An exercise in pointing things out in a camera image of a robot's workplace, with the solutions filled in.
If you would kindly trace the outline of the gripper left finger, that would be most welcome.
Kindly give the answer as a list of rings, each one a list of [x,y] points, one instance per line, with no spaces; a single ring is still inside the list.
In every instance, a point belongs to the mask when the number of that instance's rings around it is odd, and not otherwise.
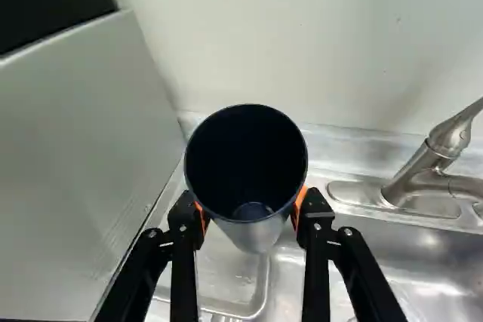
[[[141,233],[110,288],[98,321],[144,321],[158,279],[171,267],[170,320],[198,321],[195,252],[210,218],[185,190],[168,212],[169,229]]]

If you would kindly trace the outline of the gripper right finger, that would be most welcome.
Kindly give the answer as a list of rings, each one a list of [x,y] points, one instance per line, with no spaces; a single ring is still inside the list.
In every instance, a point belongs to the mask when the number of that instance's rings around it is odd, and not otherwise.
[[[335,212],[316,187],[304,186],[295,199],[291,222],[305,250],[302,321],[329,321],[329,262],[343,278],[358,321],[406,321],[387,279],[361,232],[332,229]]]

